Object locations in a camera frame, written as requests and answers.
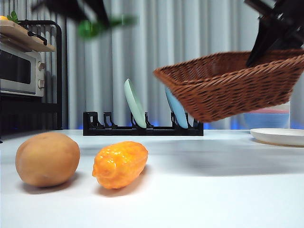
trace black dish rack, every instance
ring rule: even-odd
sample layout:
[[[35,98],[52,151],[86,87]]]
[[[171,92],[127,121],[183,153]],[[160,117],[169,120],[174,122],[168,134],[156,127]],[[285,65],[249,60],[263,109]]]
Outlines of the black dish rack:
[[[176,124],[174,113],[171,113],[172,126],[153,126],[148,120],[148,113],[145,113],[147,128],[143,129],[137,125],[132,113],[130,113],[132,126],[118,126],[113,122],[112,113],[104,112],[101,124],[98,120],[97,112],[83,113],[83,135],[147,135],[147,136],[203,136],[204,124],[193,121],[193,126],[189,124],[186,113],[188,129],[179,127]]]

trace oven knob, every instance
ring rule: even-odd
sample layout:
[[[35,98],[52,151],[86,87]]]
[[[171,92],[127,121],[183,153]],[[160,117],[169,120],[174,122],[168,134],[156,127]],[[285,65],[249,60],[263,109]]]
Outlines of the oven knob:
[[[42,69],[44,69],[46,67],[46,64],[45,63],[38,63],[38,69],[39,70],[42,70]]]
[[[45,86],[44,80],[38,80],[38,88],[43,89]]]

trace leaf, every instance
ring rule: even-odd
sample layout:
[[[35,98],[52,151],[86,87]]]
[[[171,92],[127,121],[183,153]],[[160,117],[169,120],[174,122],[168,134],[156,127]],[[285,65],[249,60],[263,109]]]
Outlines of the leaf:
[[[18,20],[17,13],[15,11],[12,11],[10,14],[13,20]]]

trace potato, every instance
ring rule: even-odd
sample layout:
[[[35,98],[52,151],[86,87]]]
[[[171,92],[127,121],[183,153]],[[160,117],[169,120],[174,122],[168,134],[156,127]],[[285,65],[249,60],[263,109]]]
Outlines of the potato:
[[[17,150],[16,170],[27,184],[49,187],[66,182],[80,158],[78,144],[62,133],[42,133],[26,140]]]

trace oven door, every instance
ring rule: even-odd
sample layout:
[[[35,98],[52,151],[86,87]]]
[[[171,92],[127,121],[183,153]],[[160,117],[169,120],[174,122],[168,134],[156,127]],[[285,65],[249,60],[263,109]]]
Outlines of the oven door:
[[[2,93],[36,94],[36,60],[30,53],[23,53],[0,44],[0,85]]]

